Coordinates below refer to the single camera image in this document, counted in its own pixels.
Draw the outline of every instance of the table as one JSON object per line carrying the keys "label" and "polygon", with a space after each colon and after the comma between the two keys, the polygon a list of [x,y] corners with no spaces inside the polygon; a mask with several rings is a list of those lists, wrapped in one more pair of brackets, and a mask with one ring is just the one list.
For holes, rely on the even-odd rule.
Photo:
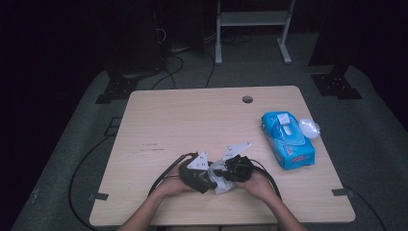
{"label": "table", "polygon": [[[249,97],[251,103],[243,102]],[[300,90],[293,86],[133,92],[99,189],[109,196],[95,200],[89,222],[122,224],[182,154],[206,151],[214,162],[228,145],[247,141],[252,145],[242,155],[267,169],[301,222],[353,221],[348,198],[332,193],[343,186],[321,138],[313,140],[315,165],[284,170],[277,164],[261,128],[261,116],[272,111],[312,118]],[[276,219],[268,207],[238,188],[220,195],[181,193],[163,201],[152,220],[152,225],[271,223]]]}
{"label": "table", "polygon": [[285,64],[291,64],[292,59],[286,48],[286,37],[291,24],[295,0],[291,0],[287,11],[268,12],[223,12],[221,0],[217,0],[217,41],[216,64],[222,64],[221,27],[223,26],[283,26],[282,37],[277,39],[279,49]]}

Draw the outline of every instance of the gray carpet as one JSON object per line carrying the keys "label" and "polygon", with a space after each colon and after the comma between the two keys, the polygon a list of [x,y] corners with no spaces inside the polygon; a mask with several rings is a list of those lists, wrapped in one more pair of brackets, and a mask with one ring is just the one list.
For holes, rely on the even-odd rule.
{"label": "gray carpet", "polygon": [[[363,99],[339,100],[319,94],[311,75],[327,73],[332,66],[308,66],[317,36],[288,36],[291,65],[283,62],[277,35],[254,36],[252,41],[239,46],[223,46],[223,64],[215,67],[208,88],[298,86],[321,127],[322,139],[341,181],[370,203],[388,230],[407,230],[407,132],[375,92],[369,78],[353,66],[345,78]],[[214,56],[213,45],[205,50]],[[177,57],[183,59],[184,66],[173,75],[175,88],[205,88],[213,68],[210,56],[190,51]],[[174,71],[180,64],[180,60],[169,58],[168,70]],[[138,90],[150,90],[166,75],[163,71],[141,80]],[[37,193],[21,211],[13,230],[89,230],[71,212],[68,190],[71,177],[84,160],[72,181],[71,198],[79,218],[87,221],[93,205],[89,196],[98,191],[115,141],[115,137],[103,141],[104,134],[112,118],[123,115],[127,103],[113,100],[109,104],[95,104],[108,82],[106,72],[95,76],[34,188]],[[166,78],[155,89],[171,88],[173,82]],[[356,213],[351,223],[306,224],[307,228],[383,230],[362,198],[355,196],[350,201]]]}

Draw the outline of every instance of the white tag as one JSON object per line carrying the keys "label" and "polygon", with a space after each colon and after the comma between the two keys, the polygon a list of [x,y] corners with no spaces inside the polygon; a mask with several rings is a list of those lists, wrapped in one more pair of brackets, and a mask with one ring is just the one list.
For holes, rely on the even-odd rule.
{"label": "white tag", "polygon": [[238,154],[245,151],[245,149],[248,148],[251,144],[252,144],[251,142],[247,142],[244,144],[228,146],[227,153],[222,157],[222,160],[228,160],[236,157]]}
{"label": "white tag", "polygon": [[191,163],[187,165],[188,169],[208,170],[207,153],[198,155]]}

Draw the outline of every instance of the blue package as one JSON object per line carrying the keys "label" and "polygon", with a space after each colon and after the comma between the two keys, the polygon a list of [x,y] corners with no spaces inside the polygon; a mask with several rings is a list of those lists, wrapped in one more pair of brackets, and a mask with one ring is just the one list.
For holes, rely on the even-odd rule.
{"label": "blue package", "polygon": [[315,163],[315,148],[289,112],[269,112],[262,117],[262,127],[276,160],[289,170]]}

